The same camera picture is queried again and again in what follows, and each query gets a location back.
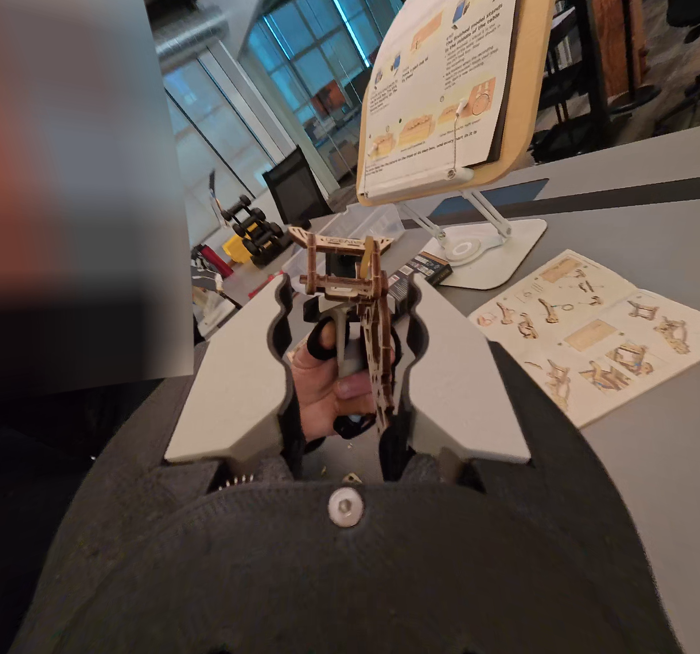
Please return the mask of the wooden model bow frame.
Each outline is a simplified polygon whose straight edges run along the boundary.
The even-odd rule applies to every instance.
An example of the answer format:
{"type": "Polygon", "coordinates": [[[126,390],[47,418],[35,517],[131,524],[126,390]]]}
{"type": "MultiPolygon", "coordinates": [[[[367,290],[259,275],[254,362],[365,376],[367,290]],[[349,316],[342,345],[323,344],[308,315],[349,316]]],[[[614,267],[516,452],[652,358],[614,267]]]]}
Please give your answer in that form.
{"type": "Polygon", "coordinates": [[[289,227],[288,233],[298,246],[307,252],[307,271],[300,276],[300,284],[307,295],[322,293],[331,301],[350,301],[363,305],[385,299],[389,292],[388,276],[381,268],[381,255],[393,243],[391,238],[367,236],[364,240],[328,237],[289,227]],[[360,260],[354,277],[320,274],[317,257],[320,255],[352,256],[360,260]]]}

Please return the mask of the wooden model long body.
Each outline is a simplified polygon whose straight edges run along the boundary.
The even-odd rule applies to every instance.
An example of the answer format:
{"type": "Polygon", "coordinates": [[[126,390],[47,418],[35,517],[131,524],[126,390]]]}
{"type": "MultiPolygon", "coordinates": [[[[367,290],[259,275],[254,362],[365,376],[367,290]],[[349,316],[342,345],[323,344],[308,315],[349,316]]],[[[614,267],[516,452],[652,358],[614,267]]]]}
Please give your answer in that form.
{"type": "Polygon", "coordinates": [[[377,299],[358,305],[367,364],[374,399],[378,434],[382,435],[390,424],[393,414],[393,337],[391,334],[391,312],[388,303],[388,277],[381,272],[381,291],[377,299]]]}

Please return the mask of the black model box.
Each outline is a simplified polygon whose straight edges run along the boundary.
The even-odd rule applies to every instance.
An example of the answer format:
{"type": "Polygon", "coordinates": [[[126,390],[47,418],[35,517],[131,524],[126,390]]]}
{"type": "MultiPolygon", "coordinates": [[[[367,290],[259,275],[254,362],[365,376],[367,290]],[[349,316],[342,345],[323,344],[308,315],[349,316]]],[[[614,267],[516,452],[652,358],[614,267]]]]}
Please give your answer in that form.
{"type": "Polygon", "coordinates": [[[422,251],[390,274],[388,284],[389,295],[394,302],[394,321],[407,312],[409,279],[415,274],[421,275],[428,284],[436,286],[452,274],[452,268],[448,261],[422,251]]]}

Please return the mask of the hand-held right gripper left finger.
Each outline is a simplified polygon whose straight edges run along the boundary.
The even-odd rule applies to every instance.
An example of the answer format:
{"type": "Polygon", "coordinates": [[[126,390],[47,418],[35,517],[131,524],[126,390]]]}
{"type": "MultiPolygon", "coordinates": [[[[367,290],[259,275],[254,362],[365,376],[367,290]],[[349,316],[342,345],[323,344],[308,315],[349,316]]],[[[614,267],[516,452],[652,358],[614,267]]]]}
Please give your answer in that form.
{"type": "Polygon", "coordinates": [[[277,275],[213,335],[164,459],[256,465],[300,450],[300,412],[285,353],[293,289],[277,275]]]}

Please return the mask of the model instruction booklet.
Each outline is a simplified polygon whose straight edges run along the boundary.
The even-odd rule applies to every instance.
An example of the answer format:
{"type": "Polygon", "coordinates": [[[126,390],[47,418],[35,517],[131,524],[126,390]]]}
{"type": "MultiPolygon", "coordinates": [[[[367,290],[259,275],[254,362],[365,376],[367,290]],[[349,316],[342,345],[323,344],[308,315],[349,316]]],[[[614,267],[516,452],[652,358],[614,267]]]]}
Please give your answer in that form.
{"type": "Polygon", "coordinates": [[[565,250],[469,314],[578,428],[699,363],[699,312],[565,250]]]}

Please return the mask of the pale rubber band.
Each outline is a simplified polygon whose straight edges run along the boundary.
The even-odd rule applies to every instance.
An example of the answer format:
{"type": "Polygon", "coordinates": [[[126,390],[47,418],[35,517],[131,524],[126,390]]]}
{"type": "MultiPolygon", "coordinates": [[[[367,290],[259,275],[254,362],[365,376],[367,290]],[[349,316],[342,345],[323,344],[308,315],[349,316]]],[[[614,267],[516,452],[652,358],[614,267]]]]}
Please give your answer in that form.
{"type": "Polygon", "coordinates": [[[376,245],[377,243],[372,236],[365,237],[363,255],[355,268],[356,275],[361,280],[368,279],[368,273],[370,271],[370,266],[372,265],[372,257],[374,255],[376,245]]]}

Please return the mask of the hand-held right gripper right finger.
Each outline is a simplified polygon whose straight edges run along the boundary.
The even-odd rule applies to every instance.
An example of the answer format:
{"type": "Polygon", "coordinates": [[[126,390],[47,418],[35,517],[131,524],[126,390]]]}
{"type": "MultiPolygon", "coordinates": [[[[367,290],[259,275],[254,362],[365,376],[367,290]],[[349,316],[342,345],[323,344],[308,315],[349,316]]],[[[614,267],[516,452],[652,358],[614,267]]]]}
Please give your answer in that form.
{"type": "Polygon", "coordinates": [[[402,381],[408,444],[461,460],[528,462],[530,450],[486,337],[421,274],[409,278],[402,381]]]}

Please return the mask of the white jointed hobby arm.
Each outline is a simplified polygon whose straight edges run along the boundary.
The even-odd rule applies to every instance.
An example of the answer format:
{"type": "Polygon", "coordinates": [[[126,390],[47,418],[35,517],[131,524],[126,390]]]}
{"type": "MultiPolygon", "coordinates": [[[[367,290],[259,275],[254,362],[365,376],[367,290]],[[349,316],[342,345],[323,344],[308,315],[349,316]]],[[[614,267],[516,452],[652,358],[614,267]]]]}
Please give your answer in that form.
{"type": "Polygon", "coordinates": [[[241,305],[226,294],[219,273],[194,267],[191,281],[197,330],[208,339],[241,309],[241,305]]]}

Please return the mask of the printed instruction paper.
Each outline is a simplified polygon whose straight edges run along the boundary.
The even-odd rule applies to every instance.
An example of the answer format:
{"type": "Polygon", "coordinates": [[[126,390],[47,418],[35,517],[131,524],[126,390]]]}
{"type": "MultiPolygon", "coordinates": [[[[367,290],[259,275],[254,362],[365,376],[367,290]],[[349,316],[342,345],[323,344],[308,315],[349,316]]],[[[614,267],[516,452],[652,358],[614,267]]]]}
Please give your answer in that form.
{"type": "Polygon", "coordinates": [[[498,156],[521,0],[406,0],[364,102],[358,193],[405,199],[498,156]]]}

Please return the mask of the wooden document stand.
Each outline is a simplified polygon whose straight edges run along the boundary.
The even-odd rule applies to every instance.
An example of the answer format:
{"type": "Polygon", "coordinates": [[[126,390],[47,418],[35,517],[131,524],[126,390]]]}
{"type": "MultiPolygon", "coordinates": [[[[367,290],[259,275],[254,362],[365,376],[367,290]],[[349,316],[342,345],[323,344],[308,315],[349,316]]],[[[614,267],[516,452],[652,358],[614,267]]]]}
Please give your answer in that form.
{"type": "MultiPolygon", "coordinates": [[[[447,260],[453,270],[445,285],[493,290],[508,281],[544,234],[541,219],[510,223],[489,203],[482,189],[508,175],[526,153],[533,136],[555,0],[521,0],[520,23],[512,75],[503,117],[498,156],[471,168],[449,173],[449,179],[425,186],[405,199],[367,200],[363,205],[398,204],[432,239],[427,249],[447,260]]],[[[365,139],[362,105],[360,157],[363,170],[365,139]]]]}

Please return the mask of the person's left hand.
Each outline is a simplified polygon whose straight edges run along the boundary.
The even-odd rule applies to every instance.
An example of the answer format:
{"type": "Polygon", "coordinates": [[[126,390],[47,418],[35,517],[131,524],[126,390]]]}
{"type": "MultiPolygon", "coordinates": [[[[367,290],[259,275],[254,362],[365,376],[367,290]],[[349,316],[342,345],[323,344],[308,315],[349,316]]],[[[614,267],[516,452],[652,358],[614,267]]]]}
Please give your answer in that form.
{"type": "Polygon", "coordinates": [[[293,354],[291,372],[307,443],[336,434],[334,424],[338,417],[375,413],[369,373],[359,371],[339,377],[336,342],[335,322],[326,318],[293,354]]]}

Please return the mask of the black mesh office chair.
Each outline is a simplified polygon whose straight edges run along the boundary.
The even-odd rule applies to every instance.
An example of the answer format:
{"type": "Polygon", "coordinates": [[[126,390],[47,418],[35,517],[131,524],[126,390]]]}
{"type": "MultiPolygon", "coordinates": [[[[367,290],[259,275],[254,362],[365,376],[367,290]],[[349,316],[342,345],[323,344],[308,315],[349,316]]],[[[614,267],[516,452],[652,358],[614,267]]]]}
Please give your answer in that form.
{"type": "Polygon", "coordinates": [[[333,215],[302,148],[262,174],[282,223],[302,227],[308,221],[333,215]]]}

